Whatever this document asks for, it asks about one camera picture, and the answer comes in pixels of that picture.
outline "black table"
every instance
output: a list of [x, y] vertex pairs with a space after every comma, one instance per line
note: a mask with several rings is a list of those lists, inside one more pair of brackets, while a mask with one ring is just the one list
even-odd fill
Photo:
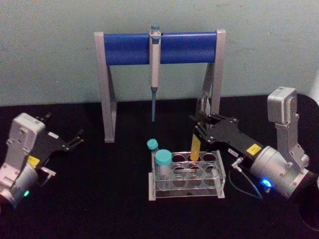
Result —
[[[228, 181], [225, 199], [192, 197], [148, 201], [152, 137], [160, 148], [189, 151], [196, 100], [118, 104], [116, 143], [105, 144], [100, 104], [62, 104], [0, 108], [0, 161], [12, 119], [53, 113], [47, 130], [68, 140], [83, 128], [85, 142], [47, 164], [57, 172], [46, 186], [33, 188], [14, 213], [0, 219], [0, 238], [319, 238], [301, 220], [298, 205], [275, 191], [260, 201], [236, 191]], [[277, 147], [267, 121], [267, 96], [222, 98], [220, 113], [235, 116], [239, 128], [264, 145]], [[319, 107], [298, 95], [299, 143], [319, 170]], [[223, 154], [225, 171], [232, 158]], [[253, 190], [238, 173], [233, 181]]]

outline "gray metal frame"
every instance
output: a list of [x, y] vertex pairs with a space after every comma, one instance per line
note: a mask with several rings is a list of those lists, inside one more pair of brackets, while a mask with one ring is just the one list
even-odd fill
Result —
[[[215, 62], [208, 63], [203, 83], [203, 91], [209, 93], [211, 89], [211, 104], [207, 101], [207, 113], [219, 113], [220, 92], [223, 81], [226, 31], [216, 30], [217, 42], [215, 51]], [[104, 33], [95, 32], [96, 59], [98, 65], [98, 79], [100, 84], [101, 105], [105, 133], [105, 143], [115, 141], [116, 108], [115, 94], [111, 69], [106, 62], [106, 50], [104, 44]]]

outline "wall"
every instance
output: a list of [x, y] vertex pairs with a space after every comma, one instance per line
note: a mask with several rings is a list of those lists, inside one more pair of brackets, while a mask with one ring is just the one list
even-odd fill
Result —
[[[0, 0], [0, 105], [99, 101], [94, 32], [227, 32], [222, 95], [307, 93], [319, 3], [296, 0]], [[113, 67], [119, 101], [150, 99], [147, 66]], [[192, 98], [205, 65], [164, 65], [159, 98]]]

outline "yellow label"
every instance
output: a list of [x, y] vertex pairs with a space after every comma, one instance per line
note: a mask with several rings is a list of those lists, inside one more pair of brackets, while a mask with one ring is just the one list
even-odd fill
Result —
[[191, 150], [190, 150], [190, 160], [191, 161], [197, 161], [199, 158], [199, 151], [200, 151], [200, 141], [196, 137], [195, 134], [193, 134], [193, 139], [191, 142]]
[[259, 145], [253, 144], [246, 151], [254, 156], [256, 153], [258, 153], [260, 151], [260, 149], [261, 149], [261, 147]]
[[39, 162], [40, 162], [39, 159], [37, 159], [37, 158], [35, 158], [35, 157], [29, 155], [27, 163], [28, 163], [31, 167], [35, 168], [35, 167], [38, 165]]

